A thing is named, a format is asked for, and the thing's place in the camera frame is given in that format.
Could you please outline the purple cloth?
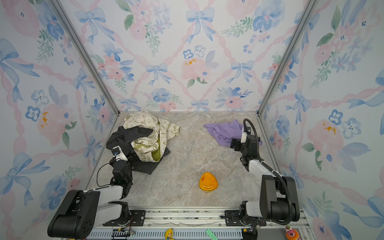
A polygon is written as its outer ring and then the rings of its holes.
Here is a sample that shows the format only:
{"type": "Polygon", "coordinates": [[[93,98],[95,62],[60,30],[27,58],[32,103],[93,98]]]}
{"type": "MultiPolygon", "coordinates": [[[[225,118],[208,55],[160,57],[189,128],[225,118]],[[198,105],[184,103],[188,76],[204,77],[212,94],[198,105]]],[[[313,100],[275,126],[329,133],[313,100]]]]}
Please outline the purple cloth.
{"type": "Polygon", "coordinates": [[[231,123],[204,124],[204,127],[224,147],[232,146],[232,139],[240,139],[244,131],[244,125],[239,123],[238,120],[233,120],[231,123]]]}

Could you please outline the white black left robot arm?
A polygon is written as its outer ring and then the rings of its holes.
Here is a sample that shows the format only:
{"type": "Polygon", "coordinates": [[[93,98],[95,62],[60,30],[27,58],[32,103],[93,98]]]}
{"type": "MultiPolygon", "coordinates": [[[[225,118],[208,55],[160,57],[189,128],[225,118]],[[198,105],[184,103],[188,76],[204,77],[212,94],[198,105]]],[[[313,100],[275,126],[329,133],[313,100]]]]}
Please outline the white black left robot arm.
{"type": "Polygon", "coordinates": [[[70,190],[48,226],[51,238],[85,239],[95,227],[111,223],[125,227],[133,221],[126,198],[132,185],[132,166],[117,150],[108,163],[113,177],[108,185],[91,190],[70,190]]]}

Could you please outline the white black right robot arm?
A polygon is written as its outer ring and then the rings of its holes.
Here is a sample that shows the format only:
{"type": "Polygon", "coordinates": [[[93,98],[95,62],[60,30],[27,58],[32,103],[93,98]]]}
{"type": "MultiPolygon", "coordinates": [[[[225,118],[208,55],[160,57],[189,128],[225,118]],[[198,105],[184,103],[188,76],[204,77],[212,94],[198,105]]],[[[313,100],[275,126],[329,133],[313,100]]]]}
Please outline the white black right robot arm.
{"type": "Polygon", "coordinates": [[[237,219],[244,225],[267,220],[279,225],[289,225],[300,219],[296,182],[270,167],[260,156],[259,137],[247,135],[232,139],[230,148],[241,152],[240,161],[245,169],[261,179],[260,199],[244,201],[237,219]]]}

